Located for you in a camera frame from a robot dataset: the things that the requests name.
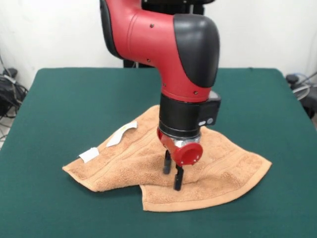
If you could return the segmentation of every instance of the crumpled towel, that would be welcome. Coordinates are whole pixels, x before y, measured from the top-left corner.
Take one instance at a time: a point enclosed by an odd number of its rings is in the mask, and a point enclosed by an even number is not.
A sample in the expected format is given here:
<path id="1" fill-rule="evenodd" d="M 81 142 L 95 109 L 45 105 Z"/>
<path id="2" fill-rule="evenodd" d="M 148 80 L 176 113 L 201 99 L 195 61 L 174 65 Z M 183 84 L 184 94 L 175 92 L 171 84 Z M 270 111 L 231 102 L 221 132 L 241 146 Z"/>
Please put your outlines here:
<path id="1" fill-rule="evenodd" d="M 166 149 L 157 137 L 159 106 L 135 119 L 137 129 L 129 129 L 119 144 L 99 145 L 99 155 L 84 163 L 76 159 L 62 169 L 93 192 L 140 185 L 143 210 L 175 212 L 202 209 L 235 200 L 251 190 L 265 176 L 271 162 L 232 143 L 224 135 L 201 128 L 202 158 L 184 166 L 183 185 L 173 189 L 175 163 L 163 174 Z"/>

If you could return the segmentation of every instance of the table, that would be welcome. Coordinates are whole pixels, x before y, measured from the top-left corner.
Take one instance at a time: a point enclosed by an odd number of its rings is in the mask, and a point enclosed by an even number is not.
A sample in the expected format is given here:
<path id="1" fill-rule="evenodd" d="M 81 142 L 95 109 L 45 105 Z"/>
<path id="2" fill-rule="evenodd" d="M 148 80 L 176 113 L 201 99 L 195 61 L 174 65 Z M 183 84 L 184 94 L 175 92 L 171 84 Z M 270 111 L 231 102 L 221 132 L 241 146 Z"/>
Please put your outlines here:
<path id="1" fill-rule="evenodd" d="M 1 238 L 315 237 L 317 133 L 276 69 L 220 69 L 213 127 L 273 162 L 243 197 L 142 210 L 138 186 L 93 193 L 61 167 L 159 103 L 153 68 L 41 69 L 0 151 Z"/>

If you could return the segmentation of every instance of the black cable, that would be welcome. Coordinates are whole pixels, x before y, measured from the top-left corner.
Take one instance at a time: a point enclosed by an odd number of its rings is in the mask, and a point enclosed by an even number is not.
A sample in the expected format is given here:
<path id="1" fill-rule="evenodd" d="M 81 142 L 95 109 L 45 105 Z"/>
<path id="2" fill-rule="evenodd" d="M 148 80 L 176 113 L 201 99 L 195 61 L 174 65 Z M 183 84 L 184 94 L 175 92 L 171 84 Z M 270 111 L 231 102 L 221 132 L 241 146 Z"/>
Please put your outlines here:
<path id="1" fill-rule="evenodd" d="M 28 90 L 15 79 L 0 74 L 0 117 L 15 118 Z M 13 109 L 15 115 L 8 115 Z"/>
<path id="2" fill-rule="evenodd" d="M 317 75 L 317 72 L 313 73 L 311 76 L 309 76 L 307 79 L 311 79 L 312 77 L 314 77 L 315 75 Z"/>

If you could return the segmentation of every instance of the towel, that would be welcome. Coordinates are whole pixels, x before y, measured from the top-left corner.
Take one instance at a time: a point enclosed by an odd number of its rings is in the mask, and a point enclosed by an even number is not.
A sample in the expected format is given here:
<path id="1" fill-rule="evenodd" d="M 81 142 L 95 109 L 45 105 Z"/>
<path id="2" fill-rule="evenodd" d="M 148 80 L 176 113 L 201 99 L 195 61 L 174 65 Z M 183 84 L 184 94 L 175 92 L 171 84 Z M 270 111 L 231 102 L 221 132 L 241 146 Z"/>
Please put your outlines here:
<path id="1" fill-rule="evenodd" d="M 271 162 L 231 142 L 221 133 L 201 128 L 204 153 L 194 165 L 184 166 L 180 191 L 173 189 L 177 173 L 163 173 L 166 149 L 157 137 L 159 106 L 135 119 L 137 128 L 126 131 L 119 144 L 97 149 L 99 155 L 84 163 L 77 158 L 62 167 L 93 192 L 139 185 L 144 211 L 179 212 L 231 202 L 250 191 L 265 176 Z"/>

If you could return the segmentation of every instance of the white wall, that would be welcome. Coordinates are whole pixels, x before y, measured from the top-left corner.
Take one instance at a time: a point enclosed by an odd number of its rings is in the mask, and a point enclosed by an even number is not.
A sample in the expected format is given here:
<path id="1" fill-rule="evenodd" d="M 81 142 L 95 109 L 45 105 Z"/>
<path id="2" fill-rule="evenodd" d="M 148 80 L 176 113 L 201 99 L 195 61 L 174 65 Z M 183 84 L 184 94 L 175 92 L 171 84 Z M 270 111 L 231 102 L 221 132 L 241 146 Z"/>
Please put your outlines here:
<path id="1" fill-rule="evenodd" d="M 317 70 L 316 0 L 216 0 L 220 67 Z M 122 67 L 106 49 L 99 0 L 0 0 L 0 52 L 19 80 L 42 67 Z"/>

